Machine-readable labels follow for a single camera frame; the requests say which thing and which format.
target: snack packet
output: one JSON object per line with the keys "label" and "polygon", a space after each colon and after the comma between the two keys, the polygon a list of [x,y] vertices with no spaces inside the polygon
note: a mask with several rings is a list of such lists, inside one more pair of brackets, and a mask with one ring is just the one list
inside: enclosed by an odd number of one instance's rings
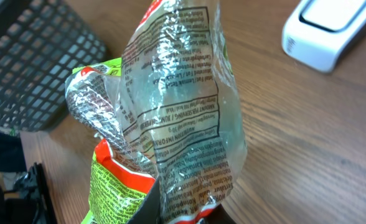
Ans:
{"label": "snack packet", "polygon": [[247,149],[218,0],[153,1],[121,78],[87,67],[66,86],[71,113],[112,160],[159,178],[164,223],[195,223],[229,195]]}

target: crumpled plastic bag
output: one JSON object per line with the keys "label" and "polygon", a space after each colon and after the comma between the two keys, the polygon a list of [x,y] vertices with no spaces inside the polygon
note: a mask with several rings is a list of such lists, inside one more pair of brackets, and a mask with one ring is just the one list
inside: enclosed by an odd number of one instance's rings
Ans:
{"label": "crumpled plastic bag", "polygon": [[68,108],[115,161],[160,178],[164,223],[194,223],[229,195],[247,152],[219,1],[153,1],[120,69],[71,76]]}

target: wooden table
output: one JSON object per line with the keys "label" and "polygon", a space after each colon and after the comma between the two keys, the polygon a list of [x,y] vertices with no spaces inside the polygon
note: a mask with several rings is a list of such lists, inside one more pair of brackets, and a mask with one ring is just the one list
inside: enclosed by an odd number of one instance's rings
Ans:
{"label": "wooden table", "polygon": [[[150,0],[68,0],[122,53]],[[366,38],[330,75],[289,58],[283,25],[298,0],[222,1],[249,153],[223,203],[237,223],[366,223]],[[98,140],[70,116],[22,133],[27,165],[44,162],[59,223],[88,211]]]}

